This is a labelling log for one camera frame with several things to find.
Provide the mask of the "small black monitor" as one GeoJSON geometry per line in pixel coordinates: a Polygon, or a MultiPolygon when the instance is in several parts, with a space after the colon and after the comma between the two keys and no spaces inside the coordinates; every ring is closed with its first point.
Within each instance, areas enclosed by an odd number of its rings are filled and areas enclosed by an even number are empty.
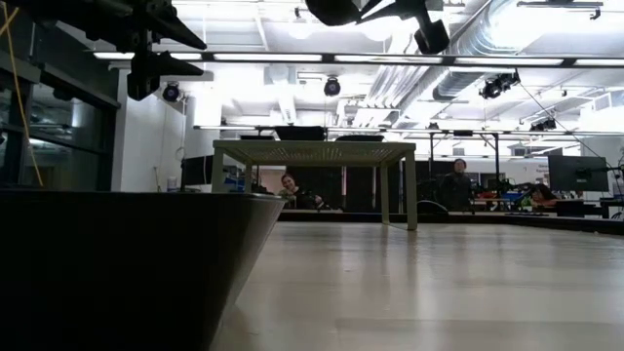
{"type": "Polygon", "coordinates": [[[181,186],[212,183],[213,156],[185,158],[181,162],[181,186]]]}

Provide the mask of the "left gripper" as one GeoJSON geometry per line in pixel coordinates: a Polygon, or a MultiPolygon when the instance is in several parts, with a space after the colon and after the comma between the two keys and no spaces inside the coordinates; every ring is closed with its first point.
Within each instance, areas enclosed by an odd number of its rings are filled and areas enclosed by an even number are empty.
{"type": "MultiPolygon", "coordinates": [[[[133,52],[140,46],[142,34],[147,43],[159,43],[165,37],[197,50],[207,49],[206,43],[177,16],[169,0],[104,0],[104,8],[113,17],[107,42],[118,52],[133,52]]],[[[137,52],[127,75],[128,97],[137,101],[147,98],[160,87],[162,76],[202,74],[202,69],[169,52],[137,52]]]]}

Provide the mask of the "green perforated metal shelf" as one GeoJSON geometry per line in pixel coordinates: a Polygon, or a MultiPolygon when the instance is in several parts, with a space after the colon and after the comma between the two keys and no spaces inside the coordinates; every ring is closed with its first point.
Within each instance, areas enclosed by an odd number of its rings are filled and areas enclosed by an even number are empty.
{"type": "Polygon", "coordinates": [[[381,175],[382,222],[390,223],[388,168],[406,162],[407,230],[417,229],[417,189],[415,145],[384,141],[310,141],[310,140],[225,140],[213,142],[211,191],[225,193],[224,158],[246,167],[246,193],[252,191],[254,166],[295,167],[375,167],[381,175]]]}

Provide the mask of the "black table frame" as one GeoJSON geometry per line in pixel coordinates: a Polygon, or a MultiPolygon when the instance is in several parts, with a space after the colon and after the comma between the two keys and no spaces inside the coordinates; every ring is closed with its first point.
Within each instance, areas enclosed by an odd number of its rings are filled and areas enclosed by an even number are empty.
{"type": "MultiPolygon", "coordinates": [[[[307,213],[283,211],[279,221],[330,223],[381,223],[381,214],[307,213]]],[[[598,233],[624,237],[624,221],[578,217],[513,215],[513,214],[420,214],[417,223],[517,225],[543,229],[598,233]]]]}

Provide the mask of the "large black monitor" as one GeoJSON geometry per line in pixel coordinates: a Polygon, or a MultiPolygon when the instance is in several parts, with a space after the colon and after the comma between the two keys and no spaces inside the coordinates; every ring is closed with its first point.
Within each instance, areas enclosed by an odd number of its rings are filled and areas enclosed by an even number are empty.
{"type": "Polygon", "coordinates": [[[550,155],[548,168],[550,188],[554,191],[609,190],[603,157],[550,155]]]}

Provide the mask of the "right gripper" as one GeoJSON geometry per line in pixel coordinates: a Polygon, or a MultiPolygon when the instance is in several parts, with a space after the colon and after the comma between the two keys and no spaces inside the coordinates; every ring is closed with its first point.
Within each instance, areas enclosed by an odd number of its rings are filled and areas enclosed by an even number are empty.
{"type": "Polygon", "coordinates": [[[309,12],[327,26],[363,23],[387,17],[415,18],[414,40],[423,55],[436,55],[449,45],[449,35],[441,19],[431,20],[425,0],[370,0],[361,11],[352,0],[304,0],[309,12]]]}

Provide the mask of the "long ceiling light strip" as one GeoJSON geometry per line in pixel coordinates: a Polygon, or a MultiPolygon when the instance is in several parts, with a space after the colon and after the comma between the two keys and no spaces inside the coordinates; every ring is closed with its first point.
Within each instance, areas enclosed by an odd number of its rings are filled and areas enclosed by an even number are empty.
{"type": "Polygon", "coordinates": [[[368,64],[485,68],[624,69],[624,58],[531,56],[421,56],[387,54],[298,54],[276,52],[186,52],[172,57],[189,62],[368,64]]]}

